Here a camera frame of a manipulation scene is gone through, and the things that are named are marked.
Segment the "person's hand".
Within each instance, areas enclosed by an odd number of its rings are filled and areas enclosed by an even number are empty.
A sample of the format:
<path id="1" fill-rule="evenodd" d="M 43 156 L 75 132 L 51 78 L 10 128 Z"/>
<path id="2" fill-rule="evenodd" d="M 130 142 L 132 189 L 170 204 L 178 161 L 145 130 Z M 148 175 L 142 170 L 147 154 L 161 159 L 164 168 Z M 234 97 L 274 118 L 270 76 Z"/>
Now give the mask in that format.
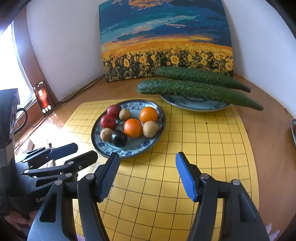
<path id="1" fill-rule="evenodd" d="M 38 210 L 35 210 L 29 213 L 29 218 L 25 218 L 20 213 L 12 209 L 10 210 L 9 215 L 5 216 L 4 219 L 14 228 L 21 231 L 23 225 L 32 226 L 32 223 L 34 222 L 37 213 Z"/>

